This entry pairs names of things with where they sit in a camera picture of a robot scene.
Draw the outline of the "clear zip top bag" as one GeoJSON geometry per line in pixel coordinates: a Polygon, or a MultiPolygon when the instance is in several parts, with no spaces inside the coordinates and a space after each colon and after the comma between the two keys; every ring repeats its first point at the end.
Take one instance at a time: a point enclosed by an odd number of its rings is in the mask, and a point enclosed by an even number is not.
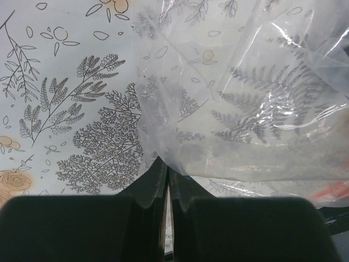
{"type": "Polygon", "coordinates": [[[348,1],[136,1],[143,166],[348,205],[348,1]]]}

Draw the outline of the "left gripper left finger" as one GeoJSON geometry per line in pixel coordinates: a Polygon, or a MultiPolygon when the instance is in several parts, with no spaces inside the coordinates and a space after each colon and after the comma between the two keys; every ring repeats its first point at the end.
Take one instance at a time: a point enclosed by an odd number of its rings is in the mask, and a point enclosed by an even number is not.
{"type": "Polygon", "coordinates": [[[18,196],[1,208],[1,261],[163,261],[167,165],[116,195],[18,196]]]}

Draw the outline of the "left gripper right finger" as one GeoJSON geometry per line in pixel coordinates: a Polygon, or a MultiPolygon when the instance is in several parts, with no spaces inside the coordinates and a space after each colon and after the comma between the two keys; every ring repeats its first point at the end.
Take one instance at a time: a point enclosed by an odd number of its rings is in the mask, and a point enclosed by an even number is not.
{"type": "Polygon", "coordinates": [[[295,197],[218,198],[169,170],[175,261],[340,261],[319,212],[295,197]]]}

